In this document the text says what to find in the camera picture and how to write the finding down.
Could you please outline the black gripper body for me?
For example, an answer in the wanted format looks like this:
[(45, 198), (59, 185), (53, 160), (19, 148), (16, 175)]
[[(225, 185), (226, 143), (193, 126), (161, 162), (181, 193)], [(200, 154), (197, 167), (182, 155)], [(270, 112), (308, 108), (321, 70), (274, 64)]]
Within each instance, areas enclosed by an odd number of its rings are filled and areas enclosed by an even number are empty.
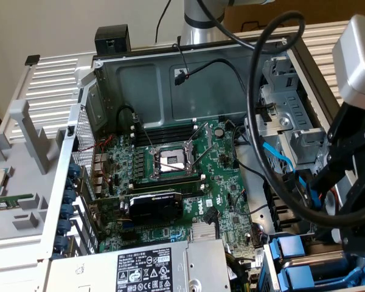
[(365, 109), (344, 102), (327, 133), (331, 158), (347, 158), (365, 148)]

